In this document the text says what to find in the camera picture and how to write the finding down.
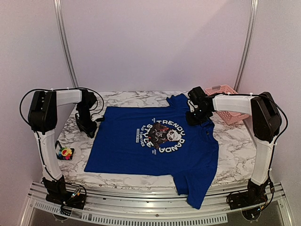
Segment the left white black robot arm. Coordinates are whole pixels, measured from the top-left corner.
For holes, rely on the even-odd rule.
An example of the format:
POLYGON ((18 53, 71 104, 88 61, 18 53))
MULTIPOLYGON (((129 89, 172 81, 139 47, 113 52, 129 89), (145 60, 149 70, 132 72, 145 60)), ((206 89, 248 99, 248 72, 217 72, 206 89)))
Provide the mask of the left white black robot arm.
POLYGON ((92 120, 90 109, 97 102, 96 92, 88 88, 73 89, 35 89, 28 113, 28 124, 37 140, 43 177, 49 181, 62 178, 55 150, 55 128, 57 108, 75 104, 78 115, 76 124, 81 132, 93 138, 97 123, 92 120))

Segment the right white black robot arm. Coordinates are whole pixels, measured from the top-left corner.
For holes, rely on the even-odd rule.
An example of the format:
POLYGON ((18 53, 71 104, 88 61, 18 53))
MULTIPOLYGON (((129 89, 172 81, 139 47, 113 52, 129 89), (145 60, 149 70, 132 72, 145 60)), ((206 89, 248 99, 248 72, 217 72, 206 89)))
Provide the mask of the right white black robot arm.
POLYGON ((207 95, 201 87, 188 92, 189 125, 205 123, 214 112, 235 112, 252 117, 256 157, 250 183, 262 186, 268 182, 274 146, 280 135, 282 118, 269 92, 261 94, 215 93, 207 95))

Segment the blue printed t-shirt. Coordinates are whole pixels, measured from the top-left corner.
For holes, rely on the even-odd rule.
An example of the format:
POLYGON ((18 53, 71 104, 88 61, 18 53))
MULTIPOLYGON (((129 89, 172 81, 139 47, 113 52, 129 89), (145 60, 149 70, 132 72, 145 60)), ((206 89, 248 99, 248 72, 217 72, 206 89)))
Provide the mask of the blue printed t-shirt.
POLYGON ((218 165, 214 123, 189 125, 184 94, 167 102, 165 107, 107 107, 84 171, 170 175, 178 194, 200 209, 218 165))

